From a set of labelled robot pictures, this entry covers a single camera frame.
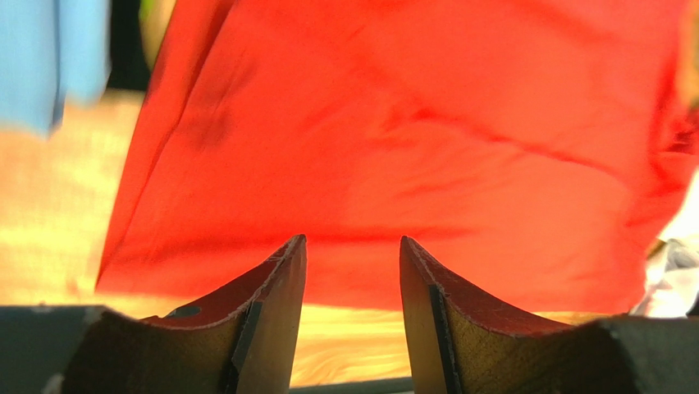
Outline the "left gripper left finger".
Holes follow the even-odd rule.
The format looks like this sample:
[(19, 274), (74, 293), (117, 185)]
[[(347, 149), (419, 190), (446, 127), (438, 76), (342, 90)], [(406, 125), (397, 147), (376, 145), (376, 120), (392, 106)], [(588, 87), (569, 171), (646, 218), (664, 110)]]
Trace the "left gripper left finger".
[(4, 306), (4, 393), (286, 393), (306, 239), (165, 317), (102, 305)]

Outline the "red t-shirt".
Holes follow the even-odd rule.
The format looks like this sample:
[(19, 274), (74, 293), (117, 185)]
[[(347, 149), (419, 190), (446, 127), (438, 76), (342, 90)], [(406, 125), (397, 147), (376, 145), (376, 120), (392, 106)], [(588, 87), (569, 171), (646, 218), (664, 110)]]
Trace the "red t-shirt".
[(697, 165), (686, 1), (179, 1), (97, 290), (197, 297), (308, 237), (399, 309), (400, 239), (532, 312), (623, 313)]

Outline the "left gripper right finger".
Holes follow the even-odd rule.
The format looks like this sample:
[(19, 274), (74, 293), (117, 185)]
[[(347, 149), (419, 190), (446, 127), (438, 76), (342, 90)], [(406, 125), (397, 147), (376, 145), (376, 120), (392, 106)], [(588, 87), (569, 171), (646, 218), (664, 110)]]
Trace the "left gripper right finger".
[(417, 393), (695, 393), (698, 321), (616, 315), (559, 323), (500, 300), (417, 241), (400, 242)]

